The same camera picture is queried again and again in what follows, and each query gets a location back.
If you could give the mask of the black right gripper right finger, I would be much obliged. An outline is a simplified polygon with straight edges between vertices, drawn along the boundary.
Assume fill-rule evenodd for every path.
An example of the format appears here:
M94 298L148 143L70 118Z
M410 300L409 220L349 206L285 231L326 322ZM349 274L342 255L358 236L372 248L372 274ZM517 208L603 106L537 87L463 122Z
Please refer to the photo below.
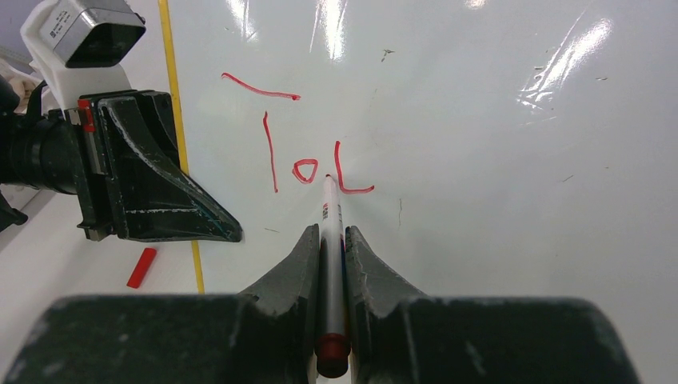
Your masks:
M637 383L613 324L569 297L434 297L345 231L355 383Z

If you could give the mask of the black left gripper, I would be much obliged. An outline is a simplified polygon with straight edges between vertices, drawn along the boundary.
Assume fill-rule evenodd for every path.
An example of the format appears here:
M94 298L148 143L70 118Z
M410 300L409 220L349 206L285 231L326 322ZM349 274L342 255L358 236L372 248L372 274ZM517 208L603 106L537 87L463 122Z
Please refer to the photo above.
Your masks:
M169 94L79 98L64 117L87 239L242 240L238 220L181 170Z

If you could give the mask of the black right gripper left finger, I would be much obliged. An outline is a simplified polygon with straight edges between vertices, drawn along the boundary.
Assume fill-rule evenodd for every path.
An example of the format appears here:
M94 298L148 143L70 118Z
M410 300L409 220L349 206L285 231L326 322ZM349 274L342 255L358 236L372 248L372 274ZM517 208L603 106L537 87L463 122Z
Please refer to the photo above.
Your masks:
M79 295L35 322L8 383L313 383L319 229L237 294Z

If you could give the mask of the red capped whiteboard marker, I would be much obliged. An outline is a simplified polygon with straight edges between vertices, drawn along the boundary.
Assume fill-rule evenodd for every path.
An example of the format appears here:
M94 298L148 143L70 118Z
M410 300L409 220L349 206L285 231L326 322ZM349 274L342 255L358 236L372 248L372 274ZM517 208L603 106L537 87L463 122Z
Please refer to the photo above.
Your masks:
M317 331L314 351L317 372L339 378L349 366L351 351L345 298L345 246L337 181L323 181L318 271Z

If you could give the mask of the red marker cap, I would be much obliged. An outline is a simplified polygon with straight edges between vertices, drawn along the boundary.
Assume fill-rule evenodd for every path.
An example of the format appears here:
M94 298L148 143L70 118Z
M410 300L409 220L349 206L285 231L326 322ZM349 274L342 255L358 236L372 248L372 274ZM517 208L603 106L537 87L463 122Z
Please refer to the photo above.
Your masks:
M138 289L138 288L141 287L142 283L144 282L144 280L146 278L146 275L148 274L148 272L150 270L150 267L152 266L152 264L154 262L154 259L157 256L157 252L158 251L155 248L152 248L152 247L146 247L142 251L142 253L141 253L141 255L140 255L140 257L139 257L139 259L138 259L138 261L137 261L137 263L136 263L136 265L135 265L135 267L134 267L134 269L133 269L133 271L132 271L132 273L131 273L128 281L127 281L127 283L126 283L127 287L132 288L132 289Z

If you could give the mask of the yellow framed whiteboard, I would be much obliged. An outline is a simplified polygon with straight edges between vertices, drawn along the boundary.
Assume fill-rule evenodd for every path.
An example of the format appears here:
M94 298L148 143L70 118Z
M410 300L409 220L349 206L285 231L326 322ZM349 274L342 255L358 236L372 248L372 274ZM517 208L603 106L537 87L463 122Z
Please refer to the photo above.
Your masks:
M168 1L205 290L344 222L436 296L574 296L677 380L674 1Z

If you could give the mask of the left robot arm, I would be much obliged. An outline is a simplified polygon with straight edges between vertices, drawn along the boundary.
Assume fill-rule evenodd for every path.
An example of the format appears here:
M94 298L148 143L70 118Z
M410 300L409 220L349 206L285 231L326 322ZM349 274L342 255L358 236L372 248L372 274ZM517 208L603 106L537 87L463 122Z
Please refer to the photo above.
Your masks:
M181 170L169 94L91 94L47 113L41 96L20 114L1 84L2 183L76 196L91 241L242 240L238 220Z

